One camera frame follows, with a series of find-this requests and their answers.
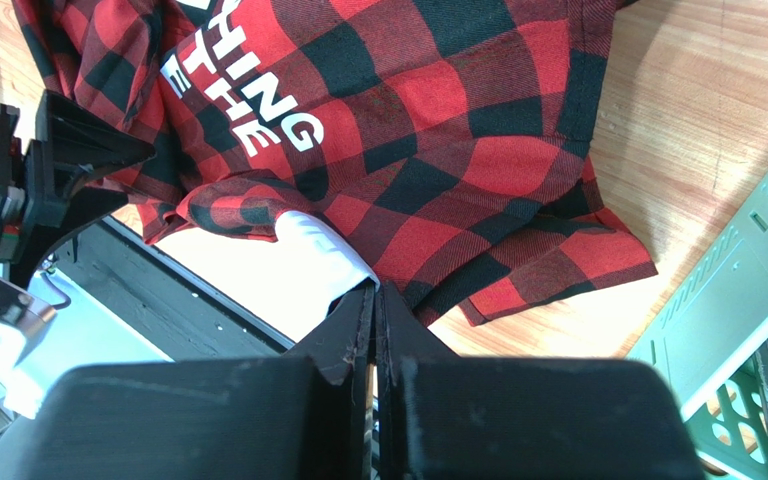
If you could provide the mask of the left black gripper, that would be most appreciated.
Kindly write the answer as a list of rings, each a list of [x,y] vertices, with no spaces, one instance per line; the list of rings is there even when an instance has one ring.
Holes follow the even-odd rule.
[[[14,134],[18,119],[17,108],[0,105],[0,263],[26,287],[61,245],[127,204],[125,193],[96,182],[154,159],[156,150],[49,90],[26,149]]]

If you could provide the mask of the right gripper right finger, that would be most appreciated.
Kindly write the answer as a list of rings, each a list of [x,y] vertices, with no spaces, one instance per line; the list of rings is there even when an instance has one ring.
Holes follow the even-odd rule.
[[[671,391],[639,361],[462,357],[392,285],[376,297],[383,479],[701,479]]]

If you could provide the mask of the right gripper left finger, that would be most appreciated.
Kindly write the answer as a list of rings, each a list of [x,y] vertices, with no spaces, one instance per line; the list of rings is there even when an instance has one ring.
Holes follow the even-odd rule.
[[[277,357],[73,369],[0,438],[0,479],[368,479],[373,297]]]

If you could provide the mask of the red black plaid shirt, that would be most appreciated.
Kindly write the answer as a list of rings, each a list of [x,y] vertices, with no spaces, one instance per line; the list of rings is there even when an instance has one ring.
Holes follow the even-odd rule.
[[[144,240],[325,221],[424,324],[654,276],[589,158],[620,1],[18,1],[54,92],[154,145]]]

